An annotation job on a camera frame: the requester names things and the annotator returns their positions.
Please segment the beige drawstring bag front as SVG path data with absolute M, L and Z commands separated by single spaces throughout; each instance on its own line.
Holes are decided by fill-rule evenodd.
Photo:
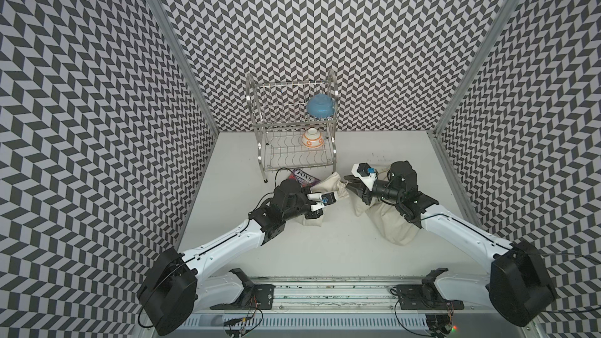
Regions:
M 374 168 L 377 173 L 382 174 L 378 176 L 378 180 L 384 181 L 385 185 L 391 180 L 393 181 L 391 186 L 397 186 L 400 185 L 401 182 L 405 182 L 407 177 L 401 175 L 408 175 L 408 172 L 391 172 L 391 167 L 394 168 L 397 166 L 393 166 L 393 164 L 389 166 L 377 165 L 372 168 Z M 361 181 L 352 182 L 350 176 L 345 176 L 345 179 L 347 180 L 347 191 L 351 193 L 356 216 L 366 214 L 371 222 L 374 223 L 381 236 L 393 244 L 405 246 L 415 239 L 419 228 L 407 222 L 407 220 L 405 220 L 405 218 L 396 210 L 394 207 L 395 198 L 387 200 L 387 202 L 391 202 L 393 205 L 388 205 L 380 201 L 379 197 L 374 197 L 370 204 L 365 204 L 352 189 L 352 183 L 358 183 L 360 186 L 364 186 L 363 183 Z

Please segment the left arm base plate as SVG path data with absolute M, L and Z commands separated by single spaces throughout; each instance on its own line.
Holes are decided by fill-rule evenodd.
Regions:
M 221 276 L 218 301 L 210 306 L 211 310 L 242 310 L 244 308 L 259 308 L 271 310 L 275 286 L 259 284 L 252 281 L 242 269 L 232 269 Z

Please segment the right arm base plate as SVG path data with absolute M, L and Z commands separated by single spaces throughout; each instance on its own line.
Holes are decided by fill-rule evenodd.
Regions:
M 447 268 L 432 270 L 419 284 L 398 284 L 390 289 L 390 293 L 397 297 L 402 310 L 461 311 L 465 308 L 461 300 L 444 299 L 435 287 L 438 276 L 447 271 Z

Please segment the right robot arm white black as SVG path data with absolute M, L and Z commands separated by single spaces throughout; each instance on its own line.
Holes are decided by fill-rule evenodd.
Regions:
M 391 164 L 385 179 L 367 163 L 354 164 L 344 180 L 364 204 L 393 206 L 408 223 L 446 240 L 485 270 L 483 275 L 434 270 L 423 279 L 422 294 L 430 305 L 438 300 L 468 302 L 525 327 L 557 299 L 537 247 L 527 241 L 512 243 L 452 214 L 419 190 L 410 162 Z

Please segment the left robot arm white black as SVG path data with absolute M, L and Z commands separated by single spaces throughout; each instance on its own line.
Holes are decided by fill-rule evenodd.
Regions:
M 275 239 L 290 220 L 322 217 L 324 207 L 338 199 L 337 192 L 313 192 L 294 179 L 286 179 L 261 197 L 236 228 L 190 250 L 179 252 L 171 247 L 162 252 L 145 273 L 136 294 L 139 314 L 150 320 L 147 328 L 166 336 L 197 309 L 245 308 L 254 288 L 252 281 L 239 269 L 220 276 L 216 272 Z

